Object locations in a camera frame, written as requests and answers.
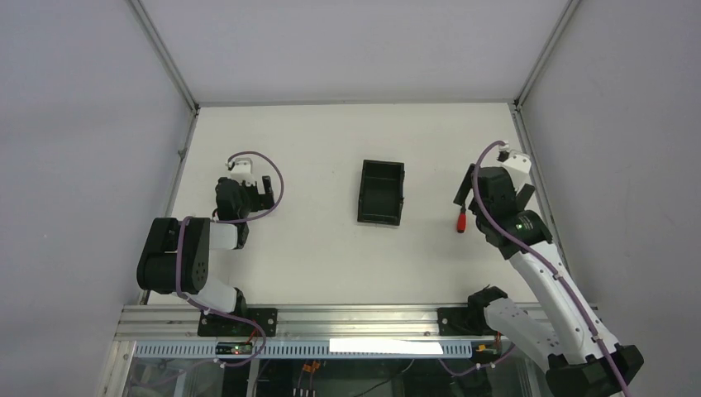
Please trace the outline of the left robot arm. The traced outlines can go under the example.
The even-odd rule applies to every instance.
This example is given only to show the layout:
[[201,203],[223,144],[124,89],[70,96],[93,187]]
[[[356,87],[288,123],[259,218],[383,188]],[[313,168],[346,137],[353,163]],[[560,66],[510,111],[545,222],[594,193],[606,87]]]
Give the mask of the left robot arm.
[[218,311],[247,318],[243,293],[209,275],[211,251],[242,249],[250,234],[246,219],[275,205],[271,178],[254,182],[221,177],[215,186],[212,218],[155,218],[139,259],[140,288],[193,300],[209,313]]

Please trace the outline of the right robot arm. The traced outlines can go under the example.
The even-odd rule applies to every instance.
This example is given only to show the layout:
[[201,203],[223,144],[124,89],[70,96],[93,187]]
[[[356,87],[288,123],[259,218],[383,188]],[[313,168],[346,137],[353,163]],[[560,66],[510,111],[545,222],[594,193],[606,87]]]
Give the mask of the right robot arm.
[[540,215],[526,208],[534,187],[513,183],[505,166],[471,165],[454,202],[474,215],[477,229],[524,279],[550,325],[543,326],[496,286],[473,293],[462,330],[500,334],[534,361],[554,396],[630,394],[644,359],[623,345],[586,304]]

